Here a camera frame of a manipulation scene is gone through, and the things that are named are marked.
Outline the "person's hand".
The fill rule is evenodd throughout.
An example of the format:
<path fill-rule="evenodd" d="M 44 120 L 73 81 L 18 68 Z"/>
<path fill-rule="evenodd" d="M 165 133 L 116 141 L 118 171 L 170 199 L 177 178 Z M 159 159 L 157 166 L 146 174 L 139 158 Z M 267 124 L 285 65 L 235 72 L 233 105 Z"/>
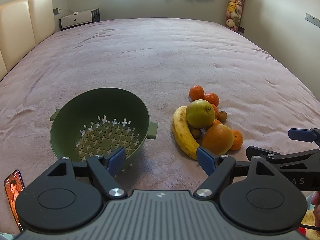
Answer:
<path fill-rule="evenodd" d="M 311 204 L 314 205 L 313 214 L 315 215 L 315 226 L 320 227 L 320 192 L 313 193 Z"/>

